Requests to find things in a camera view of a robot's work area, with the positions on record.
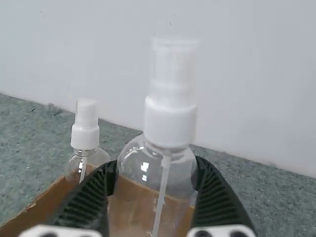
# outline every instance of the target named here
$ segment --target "sprayer cap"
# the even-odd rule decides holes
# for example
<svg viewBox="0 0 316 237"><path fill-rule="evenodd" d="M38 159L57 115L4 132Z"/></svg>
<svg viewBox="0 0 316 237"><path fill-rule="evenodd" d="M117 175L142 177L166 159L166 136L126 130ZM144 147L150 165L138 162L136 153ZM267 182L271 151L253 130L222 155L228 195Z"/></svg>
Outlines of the sprayer cap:
<svg viewBox="0 0 316 237"><path fill-rule="evenodd" d="M91 150L99 147L99 139L97 103L92 99L80 98L77 101L70 144L78 150Z"/></svg>
<svg viewBox="0 0 316 237"><path fill-rule="evenodd" d="M194 138L197 107L191 100L191 67L196 46L197 40L191 39L154 40L144 136L155 145L183 147Z"/></svg>

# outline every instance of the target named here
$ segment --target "bottle neck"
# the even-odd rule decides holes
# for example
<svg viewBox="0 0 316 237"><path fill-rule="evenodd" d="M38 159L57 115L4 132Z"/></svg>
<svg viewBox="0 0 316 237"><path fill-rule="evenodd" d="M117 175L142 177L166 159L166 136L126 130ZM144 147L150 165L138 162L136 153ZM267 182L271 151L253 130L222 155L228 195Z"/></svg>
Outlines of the bottle neck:
<svg viewBox="0 0 316 237"><path fill-rule="evenodd" d="M91 149L91 150L78 150L74 148L74 153L78 157L90 157L96 154L98 148Z"/></svg>
<svg viewBox="0 0 316 237"><path fill-rule="evenodd" d="M145 147L150 149L152 152L156 154L160 154L162 156L170 156L170 157L180 157L183 155L183 152L189 147L189 145L185 145L182 147L175 147L175 148L163 148L157 146L145 138Z"/></svg>

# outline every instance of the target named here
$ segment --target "gray carpet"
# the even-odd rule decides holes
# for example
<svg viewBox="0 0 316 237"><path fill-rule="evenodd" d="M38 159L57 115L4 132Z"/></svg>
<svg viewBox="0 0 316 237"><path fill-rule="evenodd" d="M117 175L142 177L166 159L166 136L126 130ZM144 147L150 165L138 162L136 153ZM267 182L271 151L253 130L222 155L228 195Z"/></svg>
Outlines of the gray carpet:
<svg viewBox="0 0 316 237"><path fill-rule="evenodd" d="M57 177L72 153L74 115L0 94L0 224ZM101 147L117 157L140 134L100 121ZM316 179L192 146L227 179L259 237L316 237Z"/></svg>

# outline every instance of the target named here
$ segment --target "small spray bottle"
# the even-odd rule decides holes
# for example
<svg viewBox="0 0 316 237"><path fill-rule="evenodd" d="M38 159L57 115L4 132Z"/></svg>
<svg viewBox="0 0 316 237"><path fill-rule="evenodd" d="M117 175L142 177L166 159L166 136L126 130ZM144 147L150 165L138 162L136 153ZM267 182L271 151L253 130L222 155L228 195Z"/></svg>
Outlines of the small spray bottle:
<svg viewBox="0 0 316 237"><path fill-rule="evenodd" d="M145 99L144 133L117 161L110 235L172 237L195 191L197 162L191 60L196 42L154 40L154 76Z"/></svg>
<svg viewBox="0 0 316 237"><path fill-rule="evenodd" d="M99 148L100 127L96 105L96 101L91 99L80 98L77 101L70 142L74 154L65 172L71 185L81 183L91 171L111 160L108 153Z"/></svg>

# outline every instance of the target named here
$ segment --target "white wall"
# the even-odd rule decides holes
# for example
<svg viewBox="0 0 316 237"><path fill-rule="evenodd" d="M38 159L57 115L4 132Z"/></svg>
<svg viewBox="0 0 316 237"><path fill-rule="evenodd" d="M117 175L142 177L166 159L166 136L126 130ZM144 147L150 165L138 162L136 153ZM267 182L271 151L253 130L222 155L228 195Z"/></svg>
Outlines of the white wall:
<svg viewBox="0 0 316 237"><path fill-rule="evenodd" d="M203 39L196 144L316 177L314 0L2 0L0 92L142 128L152 36Z"/></svg>

